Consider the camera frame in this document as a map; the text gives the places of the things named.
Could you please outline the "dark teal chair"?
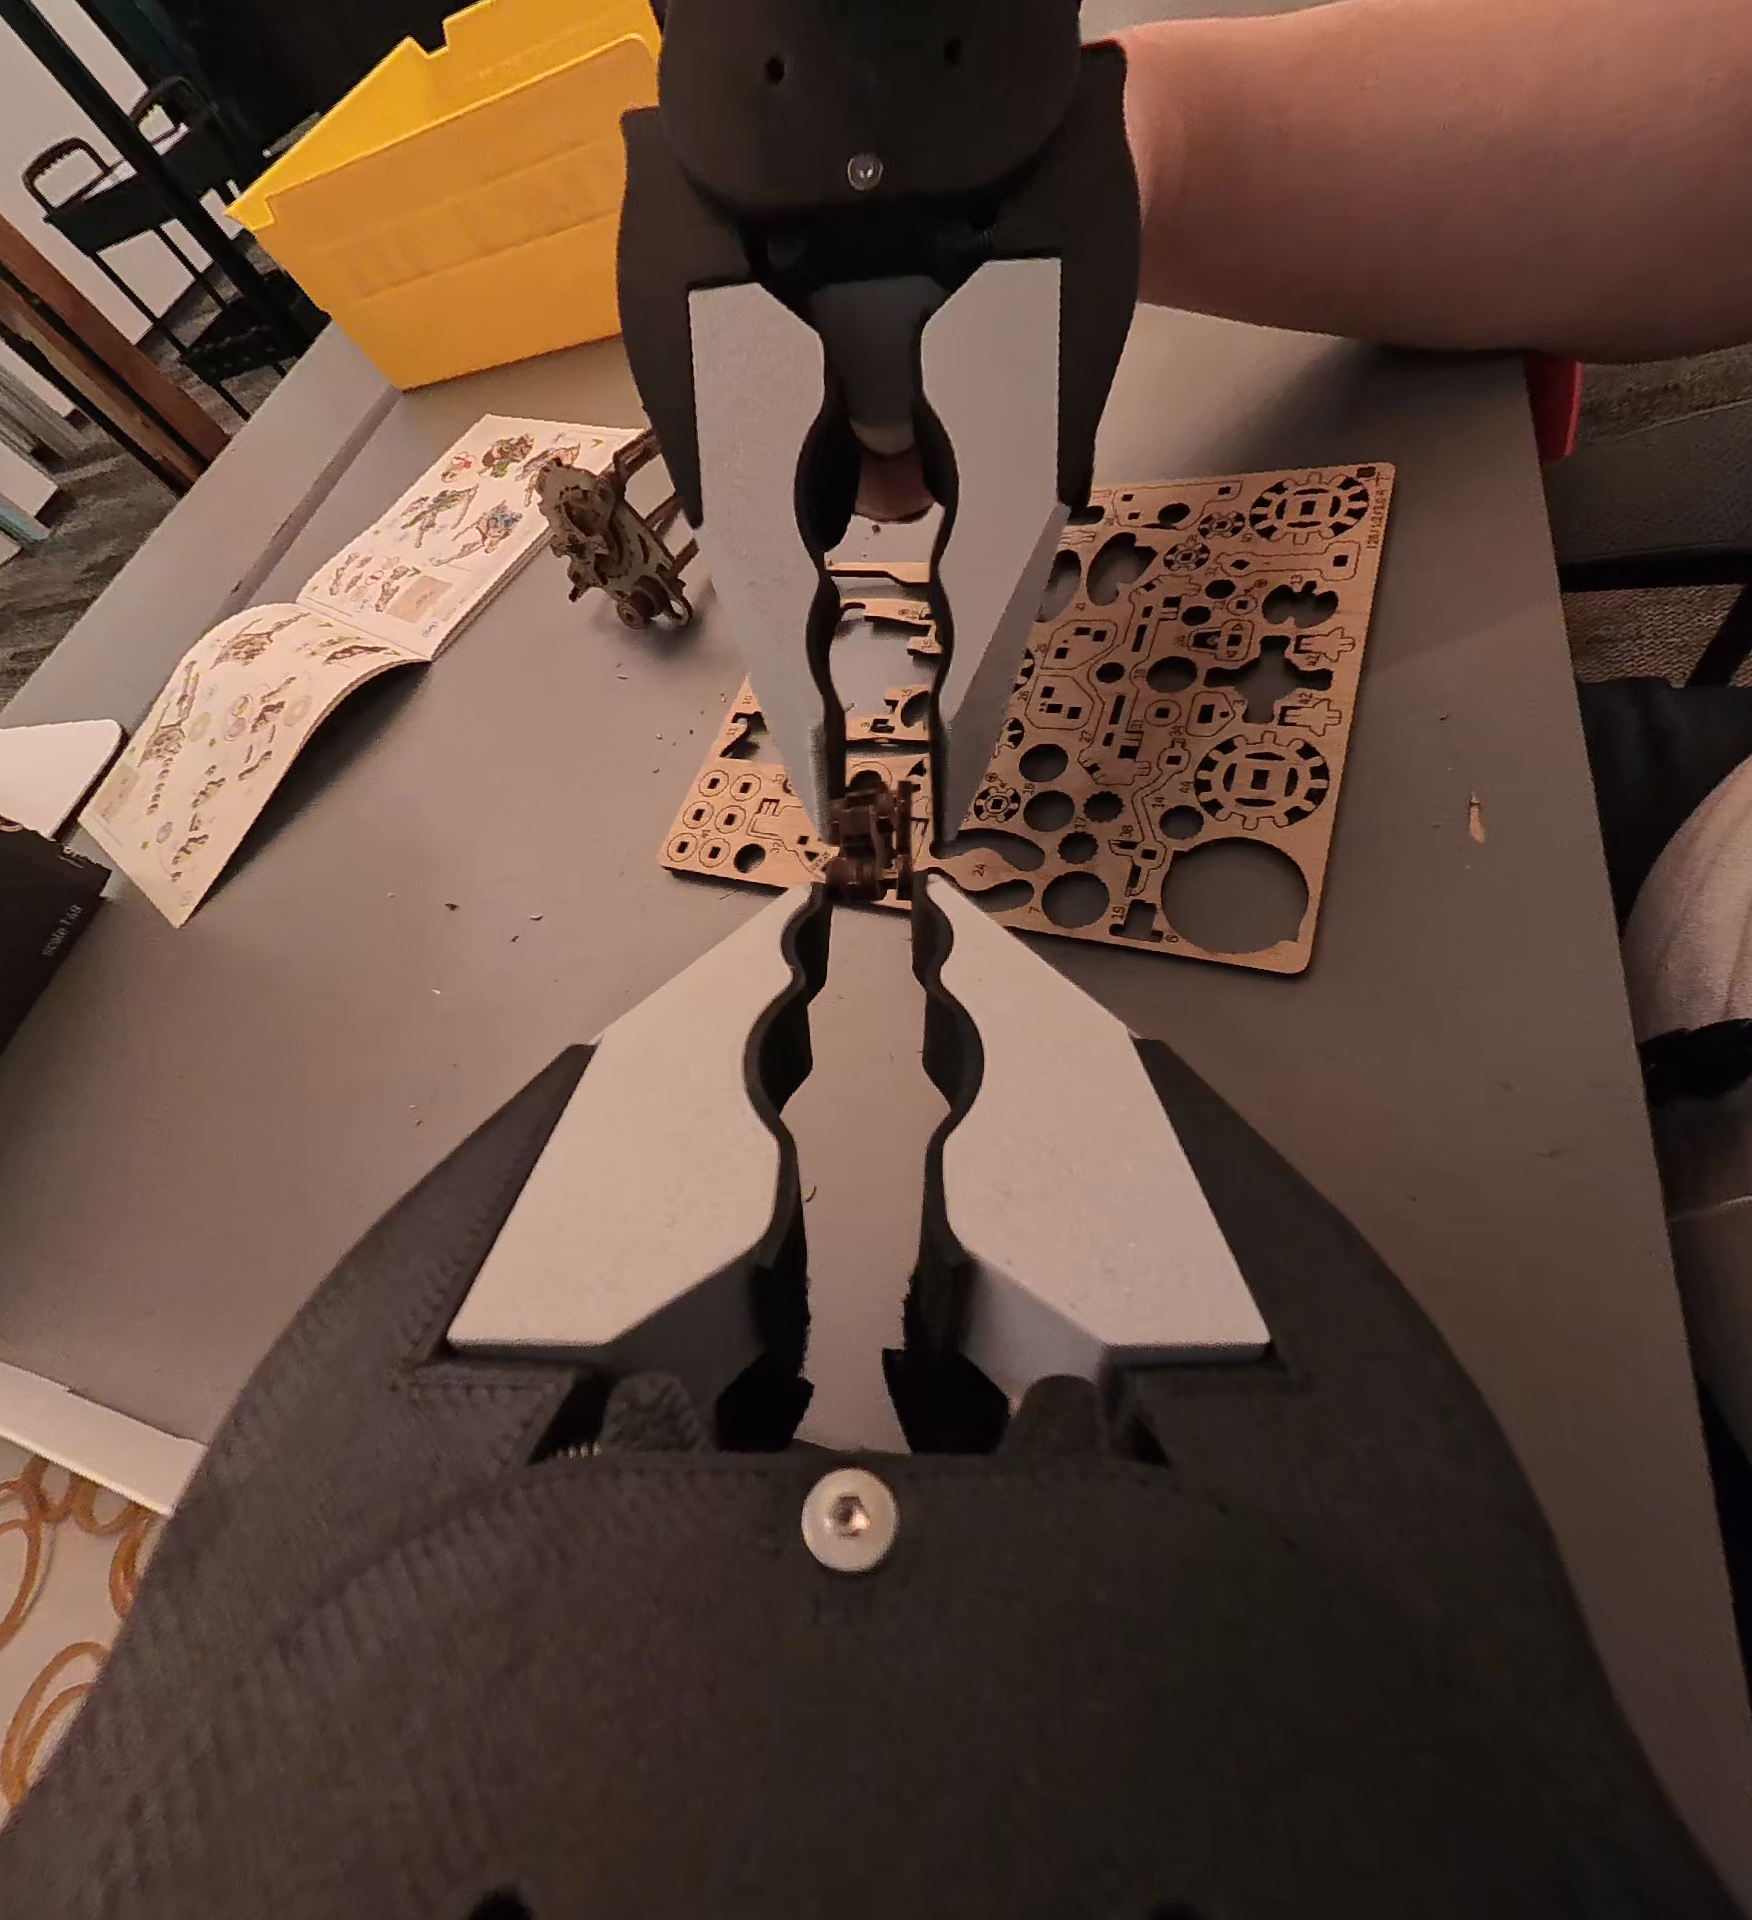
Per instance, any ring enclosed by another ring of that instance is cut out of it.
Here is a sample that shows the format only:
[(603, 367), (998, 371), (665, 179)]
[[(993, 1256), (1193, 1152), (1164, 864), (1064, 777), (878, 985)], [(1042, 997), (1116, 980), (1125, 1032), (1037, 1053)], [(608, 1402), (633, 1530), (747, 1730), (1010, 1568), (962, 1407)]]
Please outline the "dark teal chair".
[(1703, 802), (1752, 758), (1752, 584), (1729, 606), (1688, 683), (1623, 676), (1577, 687), (1617, 928), (1656, 858)]

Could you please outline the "assembled dark wooden model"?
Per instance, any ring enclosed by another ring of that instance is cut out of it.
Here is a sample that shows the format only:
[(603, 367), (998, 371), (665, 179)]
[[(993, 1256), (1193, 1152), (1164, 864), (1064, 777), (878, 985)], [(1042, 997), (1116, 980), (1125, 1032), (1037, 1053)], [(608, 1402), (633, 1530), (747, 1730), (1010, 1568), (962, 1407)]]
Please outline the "assembled dark wooden model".
[(649, 512), (626, 503), (626, 485), (659, 454), (657, 435), (647, 428), (614, 448), (601, 473), (573, 454), (550, 457), (533, 489), (553, 553), (569, 571), (569, 599), (601, 594), (630, 630), (657, 620), (681, 630), (694, 620), (684, 571), (697, 555), (697, 541), (679, 549), (665, 541), (681, 516), (677, 495), (669, 493)]

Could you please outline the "black metal cart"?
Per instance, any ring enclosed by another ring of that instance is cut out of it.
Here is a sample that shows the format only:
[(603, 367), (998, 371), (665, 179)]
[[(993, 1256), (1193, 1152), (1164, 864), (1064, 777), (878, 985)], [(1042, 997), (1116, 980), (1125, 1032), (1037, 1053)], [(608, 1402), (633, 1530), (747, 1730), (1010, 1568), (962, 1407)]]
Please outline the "black metal cart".
[[(125, 108), (40, 5), (0, 2), (0, 20), (97, 130), (67, 136), (25, 162), (23, 193), (48, 228), (135, 307), (178, 367), (247, 420), (240, 375), (287, 374), (327, 320), (281, 273), (260, 265), (209, 207), (212, 199), (235, 199), (242, 149), (197, 88), (189, 57), (163, 34), (155, 6), (106, 6), (105, 37), (144, 79)], [(186, 274), (181, 310), (196, 318), (193, 334), (181, 334), (171, 312), (138, 295), (115, 267), (112, 255), (142, 239), (156, 240)]]

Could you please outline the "person's right forearm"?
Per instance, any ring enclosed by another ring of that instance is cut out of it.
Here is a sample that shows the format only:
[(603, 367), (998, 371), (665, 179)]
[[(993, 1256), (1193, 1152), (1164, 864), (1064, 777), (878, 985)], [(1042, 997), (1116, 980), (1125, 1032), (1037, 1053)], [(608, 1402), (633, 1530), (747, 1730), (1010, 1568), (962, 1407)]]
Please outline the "person's right forearm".
[(1752, 343), (1752, 2), (1361, 2), (1116, 42), (1143, 301), (1587, 364)]

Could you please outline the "laser-cut wooden parts sheet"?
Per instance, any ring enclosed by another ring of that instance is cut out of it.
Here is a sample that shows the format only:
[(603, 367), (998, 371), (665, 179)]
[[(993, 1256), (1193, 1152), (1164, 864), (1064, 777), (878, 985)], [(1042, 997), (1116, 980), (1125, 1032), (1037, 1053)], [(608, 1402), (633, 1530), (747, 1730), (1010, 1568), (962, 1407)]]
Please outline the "laser-cut wooden parts sheet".
[(832, 564), (840, 635), (888, 633), (901, 659), (848, 708), (851, 781), (910, 784), (915, 865), (1008, 928), (1306, 973), (1392, 487), (1358, 462), (1096, 490), (945, 858), (927, 564)]

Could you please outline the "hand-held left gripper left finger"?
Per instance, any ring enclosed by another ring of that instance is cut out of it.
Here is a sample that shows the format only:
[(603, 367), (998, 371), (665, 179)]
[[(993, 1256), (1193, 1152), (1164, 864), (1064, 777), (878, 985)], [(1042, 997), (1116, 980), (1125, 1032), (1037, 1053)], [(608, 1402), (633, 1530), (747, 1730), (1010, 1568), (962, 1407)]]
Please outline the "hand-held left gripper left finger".
[(608, 1025), (448, 1327), (456, 1351), (669, 1373), (720, 1446), (781, 1451), (811, 1384), (781, 1108), (812, 1067), (830, 902), (791, 888)]

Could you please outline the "illustrated instruction booklet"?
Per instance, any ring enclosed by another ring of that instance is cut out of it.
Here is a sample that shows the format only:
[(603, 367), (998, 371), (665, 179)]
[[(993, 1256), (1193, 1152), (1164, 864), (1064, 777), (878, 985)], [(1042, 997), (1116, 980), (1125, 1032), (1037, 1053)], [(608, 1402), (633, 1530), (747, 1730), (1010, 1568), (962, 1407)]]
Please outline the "illustrated instruction booklet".
[(546, 547), (539, 478), (603, 475), (635, 437), (480, 420), (295, 601), (201, 635), (80, 825), (171, 927), (186, 924), (333, 708), (378, 674), (430, 664)]

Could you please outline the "white cardboard box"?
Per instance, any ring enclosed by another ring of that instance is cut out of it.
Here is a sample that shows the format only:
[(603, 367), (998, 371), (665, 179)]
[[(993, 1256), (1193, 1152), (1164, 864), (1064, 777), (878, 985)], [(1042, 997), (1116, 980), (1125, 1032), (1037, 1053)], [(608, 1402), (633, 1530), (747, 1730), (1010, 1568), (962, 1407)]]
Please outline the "white cardboard box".
[(197, 1443), (147, 1428), (0, 1361), (0, 1439), (163, 1520), (200, 1460)]

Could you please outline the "white rounded card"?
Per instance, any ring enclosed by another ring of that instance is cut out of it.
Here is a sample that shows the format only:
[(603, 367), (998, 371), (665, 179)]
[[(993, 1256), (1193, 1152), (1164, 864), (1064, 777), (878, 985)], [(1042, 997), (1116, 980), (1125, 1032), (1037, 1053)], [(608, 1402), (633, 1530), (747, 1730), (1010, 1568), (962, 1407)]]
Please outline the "white rounded card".
[(0, 730), (0, 819), (58, 841), (122, 739), (111, 719)]

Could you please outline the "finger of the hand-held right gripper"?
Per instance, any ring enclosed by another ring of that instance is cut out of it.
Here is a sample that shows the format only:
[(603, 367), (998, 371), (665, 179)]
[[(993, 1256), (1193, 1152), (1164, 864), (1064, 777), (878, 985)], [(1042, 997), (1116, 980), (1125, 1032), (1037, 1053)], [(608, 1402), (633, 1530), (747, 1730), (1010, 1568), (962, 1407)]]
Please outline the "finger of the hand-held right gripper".
[(697, 541), (791, 791), (825, 833), (843, 762), (829, 674), (840, 595), (802, 476), (829, 398), (825, 343), (756, 282), (696, 290), (687, 318)]
[(936, 698), (936, 829), (947, 846), (999, 743), (1064, 524), (1057, 487), (1061, 265), (982, 265), (925, 324), (921, 396), (955, 469), (936, 588), (945, 607)]

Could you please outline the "wooden furniture frame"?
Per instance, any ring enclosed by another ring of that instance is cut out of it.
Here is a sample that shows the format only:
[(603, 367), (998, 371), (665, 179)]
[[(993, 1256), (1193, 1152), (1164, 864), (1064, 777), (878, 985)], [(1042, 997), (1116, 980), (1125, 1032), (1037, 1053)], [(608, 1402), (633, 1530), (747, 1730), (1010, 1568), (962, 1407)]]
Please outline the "wooden furniture frame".
[(0, 337), (171, 493), (189, 493), (230, 444), (2, 215)]

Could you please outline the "yellow plastic bin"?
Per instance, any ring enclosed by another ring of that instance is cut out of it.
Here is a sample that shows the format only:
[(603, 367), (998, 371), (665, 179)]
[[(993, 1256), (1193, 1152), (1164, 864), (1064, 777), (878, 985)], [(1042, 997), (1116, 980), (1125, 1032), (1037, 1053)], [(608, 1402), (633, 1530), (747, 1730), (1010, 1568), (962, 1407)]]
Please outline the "yellow plastic bin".
[(611, 340), (645, 2), (480, 2), (404, 40), (231, 215), (401, 389)]

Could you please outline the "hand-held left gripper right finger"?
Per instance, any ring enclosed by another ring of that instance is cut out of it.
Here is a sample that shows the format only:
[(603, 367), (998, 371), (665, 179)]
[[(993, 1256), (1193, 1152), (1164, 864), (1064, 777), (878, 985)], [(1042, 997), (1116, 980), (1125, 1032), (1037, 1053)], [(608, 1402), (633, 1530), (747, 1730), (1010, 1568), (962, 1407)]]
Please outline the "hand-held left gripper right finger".
[(912, 1453), (991, 1453), (1039, 1379), (1250, 1361), (1268, 1325), (1135, 1035), (951, 881), (920, 881), (921, 1059), (950, 1114), (925, 1161), (905, 1344)]

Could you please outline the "small wooden model part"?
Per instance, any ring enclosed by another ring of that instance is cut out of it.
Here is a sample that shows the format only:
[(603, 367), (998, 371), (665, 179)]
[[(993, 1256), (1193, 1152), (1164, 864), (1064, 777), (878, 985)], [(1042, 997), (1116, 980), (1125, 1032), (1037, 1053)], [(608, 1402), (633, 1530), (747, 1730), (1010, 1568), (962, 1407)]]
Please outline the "small wooden model part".
[(915, 782), (865, 774), (830, 804), (832, 858), (822, 869), (830, 899), (910, 904)]

